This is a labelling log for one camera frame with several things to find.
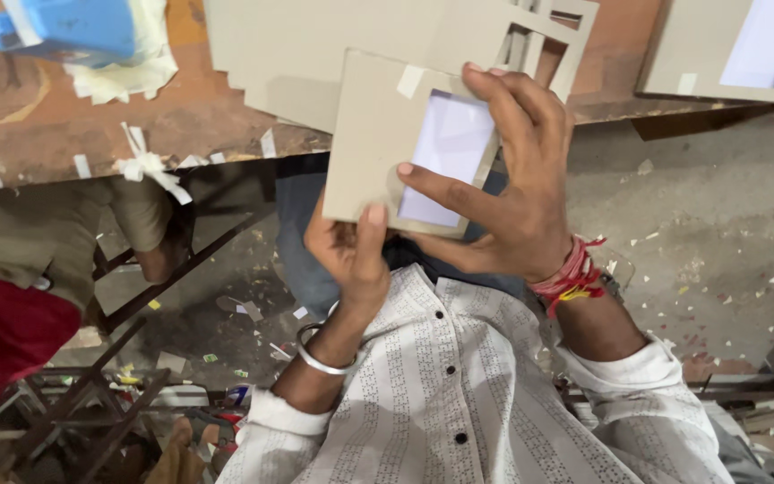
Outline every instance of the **wooden table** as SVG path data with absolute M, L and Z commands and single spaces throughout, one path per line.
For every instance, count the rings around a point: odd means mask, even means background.
M 659 116 L 743 105 L 743 102 L 638 97 L 634 87 L 661 0 L 598 0 L 601 4 L 568 105 L 579 123 Z M 330 148 L 330 135 L 278 124 L 243 105 L 242 91 L 211 68 L 201 0 L 168 0 L 169 42 L 179 72 L 146 101 L 92 106 L 53 62 L 0 53 L 0 178 L 6 187 L 78 178 L 73 156 L 88 157 L 93 177 L 118 173 L 132 157 L 120 127 L 141 126 L 149 149 L 175 168 L 190 154 L 221 151 L 227 161 L 262 157 L 260 139 L 274 128 L 278 156 Z M 546 48 L 540 77 L 558 57 Z

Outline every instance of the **red thread bracelet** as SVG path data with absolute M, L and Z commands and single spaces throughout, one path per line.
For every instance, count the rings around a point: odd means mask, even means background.
M 587 247 L 601 246 L 606 238 L 585 242 L 577 235 L 572 236 L 572 251 L 565 264 L 552 277 L 530 284 L 533 292 L 547 299 L 551 304 L 548 315 L 553 318 L 555 307 L 561 301 L 569 301 L 578 297 L 600 297 L 605 293 L 602 288 L 591 288 L 602 270 L 593 265 L 593 259 L 587 253 Z

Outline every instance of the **white patterned shirt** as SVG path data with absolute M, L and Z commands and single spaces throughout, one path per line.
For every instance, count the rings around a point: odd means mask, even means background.
M 554 324 L 553 349 L 599 418 L 591 432 L 535 363 L 539 326 L 508 294 L 398 269 L 336 411 L 256 389 L 218 482 L 733 483 L 661 341 L 590 362 Z

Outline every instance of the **fingernail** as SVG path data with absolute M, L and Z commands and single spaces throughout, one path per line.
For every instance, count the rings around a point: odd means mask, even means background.
M 396 168 L 396 171 L 398 171 L 400 175 L 410 175 L 411 171 L 414 171 L 414 165 L 411 163 L 400 163 L 399 167 Z
M 387 207 L 377 203 L 369 207 L 369 223 L 373 225 L 381 225 L 387 218 Z

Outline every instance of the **floor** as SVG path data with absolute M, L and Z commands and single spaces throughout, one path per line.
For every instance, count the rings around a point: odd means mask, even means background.
M 201 170 L 191 190 L 197 202 L 263 203 L 246 164 Z M 568 170 L 573 230 L 608 238 L 597 263 L 617 262 L 636 323 L 673 346 L 689 378 L 766 367 L 774 347 L 773 118 L 650 142 L 628 121 L 579 126 Z M 196 250 L 240 220 L 233 213 L 200 218 Z M 286 361 L 270 344 L 294 354 L 293 336 L 310 322 L 292 314 L 299 305 L 281 280 L 277 228 L 275 215 L 261 221 L 157 298 L 156 310 L 144 308 L 149 324 L 114 365 L 132 363 L 138 374 L 164 350 L 192 364 L 183 378 L 210 389 L 270 385 Z M 123 250 L 111 217 L 102 233 L 108 256 Z M 144 288 L 138 272 L 125 272 L 102 279 L 96 293 L 111 312 Z M 225 296 L 252 301 L 264 319 L 253 322 L 218 302 Z M 62 350 L 53 363 L 89 364 L 103 349 Z M 217 361 L 206 362 L 208 354 Z

